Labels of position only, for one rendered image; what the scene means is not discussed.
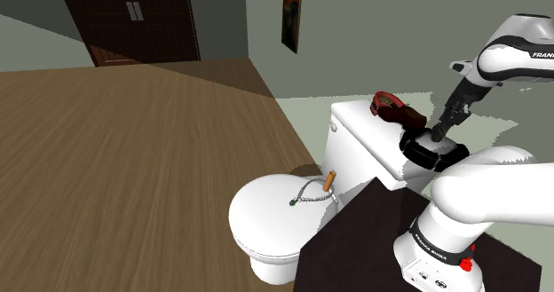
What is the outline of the red shoe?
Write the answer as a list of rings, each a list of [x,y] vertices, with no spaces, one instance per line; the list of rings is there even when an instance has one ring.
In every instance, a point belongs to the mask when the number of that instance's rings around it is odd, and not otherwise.
[[[369,109],[372,115],[386,122],[399,123],[405,130],[423,129],[427,124],[424,115],[386,91],[378,91],[374,95]]]

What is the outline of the black band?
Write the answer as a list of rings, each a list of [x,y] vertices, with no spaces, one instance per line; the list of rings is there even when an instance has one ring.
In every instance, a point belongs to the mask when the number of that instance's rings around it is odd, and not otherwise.
[[[416,139],[431,134],[431,129],[405,130],[399,142],[400,151],[413,163],[427,170],[442,172],[470,155],[464,144],[455,143],[446,154],[434,153],[416,142]]]

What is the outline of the dark robot stand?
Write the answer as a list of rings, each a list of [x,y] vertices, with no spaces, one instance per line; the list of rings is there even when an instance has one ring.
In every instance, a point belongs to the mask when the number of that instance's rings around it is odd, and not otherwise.
[[[393,243],[428,203],[373,179],[302,247],[293,292],[420,292],[402,278]],[[486,292],[540,292],[539,264],[486,233],[475,244]]]

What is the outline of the white toilet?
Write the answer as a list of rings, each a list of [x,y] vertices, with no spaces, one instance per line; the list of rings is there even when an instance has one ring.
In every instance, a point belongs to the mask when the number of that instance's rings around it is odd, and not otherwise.
[[[438,174],[411,162],[399,148],[405,129],[370,112],[367,99],[332,104],[325,156],[319,176],[272,174],[242,187],[229,208],[237,245],[249,256],[262,281],[283,285],[296,277],[301,248],[374,178],[389,190],[421,192]],[[416,142],[446,154],[455,143],[435,142],[431,134]],[[336,177],[328,192],[328,173]]]

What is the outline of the dark brown door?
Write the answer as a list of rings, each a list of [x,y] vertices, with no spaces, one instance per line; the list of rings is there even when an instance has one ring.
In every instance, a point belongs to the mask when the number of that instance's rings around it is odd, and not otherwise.
[[[97,67],[201,59],[191,0],[64,0]]]

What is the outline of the orange wall picture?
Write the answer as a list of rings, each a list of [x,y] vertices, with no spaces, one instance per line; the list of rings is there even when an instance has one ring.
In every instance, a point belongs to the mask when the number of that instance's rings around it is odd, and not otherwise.
[[[292,52],[298,52],[299,24],[302,0],[283,0],[281,43]]]

